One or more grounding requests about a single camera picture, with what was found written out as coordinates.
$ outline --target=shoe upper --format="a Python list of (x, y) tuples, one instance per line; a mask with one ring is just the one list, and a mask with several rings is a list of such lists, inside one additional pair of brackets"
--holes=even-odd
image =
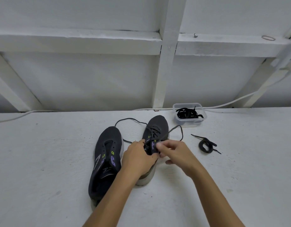
[(121, 169), (122, 137), (110, 126), (99, 136), (94, 150), (94, 168), (89, 183), (89, 196), (101, 200)]
[(157, 115), (148, 122), (143, 133), (145, 139), (144, 150), (148, 155), (158, 153), (156, 143), (167, 140), (169, 136), (169, 125), (162, 115)]

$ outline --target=plastic container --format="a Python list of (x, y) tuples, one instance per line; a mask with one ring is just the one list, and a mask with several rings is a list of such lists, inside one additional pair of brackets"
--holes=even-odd
[[(180, 108), (190, 108), (194, 109), (196, 106), (195, 110), (197, 114), (203, 115), (203, 118), (199, 117), (197, 119), (180, 119), (177, 116), (176, 110)], [(208, 116), (206, 115), (203, 107), (201, 106), (200, 103), (175, 103), (173, 105), (173, 113), (174, 113), (174, 122), (181, 125), (182, 127), (194, 127), (194, 126), (199, 126), (203, 120), (205, 120)]]

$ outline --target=black shoelace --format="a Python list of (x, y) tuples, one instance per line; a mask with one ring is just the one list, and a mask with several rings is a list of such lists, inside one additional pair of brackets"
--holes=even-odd
[[(118, 122), (120, 122), (120, 121), (123, 121), (123, 120), (127, 120), (127, 119), (132, 119), (132, 120), (134, 120), (134, 121), (136, 121), (136, 122), (138, 122), (138, 123), (143, 123), (143, 124), (145, 124), (146, 125), (146, 129), (148, 129), (150, 132), (151, 132), (151, 137), (150, 137), (150, 139), (149, 140), (147, 140), (145, 143), (144, 143), (144, 145), (145, 145), (145, 147), (146, 148), (150, 148), (150, 146), (148, 145), (148, 143), (150, 143), (151, 141), (153, 141), (153, 140), (158, 140), (158, 142), (160, 142), (161, 140), (162, 140), (162, 137), (165, 137), (166, 135), (168, 135), (172, 130), (174, 130), (174, 129), (176, 129), (177, 127), (180, 127), (180, 129), (181, 129), (181, 134), (182, 134), (182, 138), (181, 138), (181, 140), (183, 139), (183, 130), (182, 130), (182, 127), (180, 126), (180, 125), (177, 125), (177, 126), (174, 126), (168, 133), (166, 133), (166, 134), (163, 134), (163, 135), (161, 135), (161, 132), (160, 132), (160, 129), (159, 129), (159, 127), (157, 127), (157, 126), (152, 126), (152, 127), (149, 127), (148, 126), (148, 124), (146, 123), (146, 122), (140, 122), (140, 121), (138, 121), (137, 119), (134, 119), (134, 118), (125, 118), (125, 119), (121, 119), (121, 120), (118, 120), (117, 122), (116, 122), (116, 124), (115, 124), (115, 127), (116, 127), (116, 125), (118, 124)], [(132, 143), (131, 141), (128, 141), (128, 140), (125, 140), (125, 139), (123, 139), (123, 141), (124, 142), (127, 142), (127, 143)]]
[[(202, 140), (200, 141), (200, 143), (198, 144), (198, 146), (199, 146), (199, 149), (201, 149), (203, 152), (209, 154), (209, 153), (212, 153), (213, 150), (214, 150), (214, 151), (217, 151), (216, 149), (213, 148), (213, 146), (217, 146), (217, 144), (211, 142), (210, 140), (208, 140), (208, 138), (200, 137), (200, 136), (197, 136), (197, 135), (193, 135), (193, 136), (202, 139)], [(208, 150), (206, 150), (206, 149), (203, 147), (204, 144), (208, 147)]]
[(177, 117), (180, 119), (197, 119), (199, 117), (203, 118), (203, 115), (199, 115), (196, 110), (195, 110), (196, 106), (194, 107), (194, 109), (189, 109), (189, 108), (180, 108), (178, 110), (176, 110), (177, 113)]

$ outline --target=person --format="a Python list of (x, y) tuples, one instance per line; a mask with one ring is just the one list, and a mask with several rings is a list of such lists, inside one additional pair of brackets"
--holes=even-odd
[[(151, 156), (146, 154), (143, 149), (144, 141), (133, 142), (124, 152), (121, 170), (83, 227), (117, 226), (135, 183), (159, 158), (158, 153)], [(184, 142), (166, 140), (157, 143), (156, 147), (160, 151), (160, 157), (170, 158), (166, 164), (176, 164), (193, 180), (210, 227), (245, 227), (209, 173)]]

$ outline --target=container of black shoelaces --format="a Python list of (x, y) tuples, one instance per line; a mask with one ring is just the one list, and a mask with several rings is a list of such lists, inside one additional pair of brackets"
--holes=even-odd
[(207, 115), (200, 103), (175, 103), (174, 122), (182, 127), (199, 126)]

